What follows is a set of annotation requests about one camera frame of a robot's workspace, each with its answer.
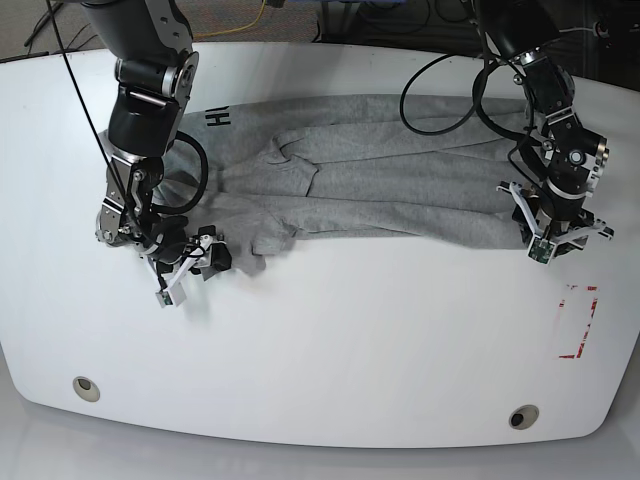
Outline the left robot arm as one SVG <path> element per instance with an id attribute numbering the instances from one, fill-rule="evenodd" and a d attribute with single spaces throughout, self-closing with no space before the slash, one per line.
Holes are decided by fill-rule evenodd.
<path id="1" fill-rule="evenodd" d="M 398 200 L 356 201 L 325 234 L 431 238 L 466 248 L 523 250 L 534 261 L 583 250 L 614 232 L 585 206 L 609 158 L 580 121 L 571 75 L 548 54 L 561 37 L 536 1 L 467 1 L 483 68 L 469 98 L 399 97 L 383 124 L 379 165 Z"/>

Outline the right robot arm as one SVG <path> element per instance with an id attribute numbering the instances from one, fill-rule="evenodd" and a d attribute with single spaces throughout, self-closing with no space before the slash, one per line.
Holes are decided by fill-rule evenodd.
<path id="1" fill-rule="evenodd" d="M 105 139 L 106 193 L 96 236 L 110 247 L 132 246 L 158 282 L 161 306 L 186 298 L 182 280 L 226 271 L 231 255 L 212 225 L 187 234 L 187 213 L 202 199 L 209 163 L 201 144 L 179 131 L 199 63 L 186 17 L 173 1 L 84 1 L 94 31 L 115 55 L 118 93 Z M 158 205 L 163 157 L 175 142 L 192 147 L 200 177 L 191 199 Z"/>

